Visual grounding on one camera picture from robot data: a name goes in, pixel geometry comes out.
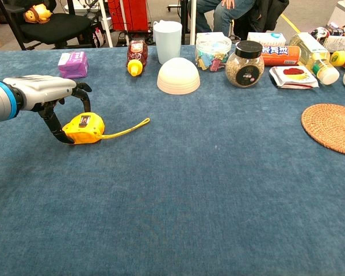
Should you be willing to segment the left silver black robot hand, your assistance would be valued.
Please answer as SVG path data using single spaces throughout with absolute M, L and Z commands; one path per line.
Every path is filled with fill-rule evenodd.
M 85 112 L 91 111 L 88 92 L 91 88 L 84 82 L 49 75 L 27 75 L 5 78 L 3 82 L 22 93 L 22 110 L 37 112 L 44 120 L 51 133 L 62 143 L 74 144 L 74 140 L 62 130 L 54 107 L 59 102 L 64 104 L 65 97 L 79 98 Z

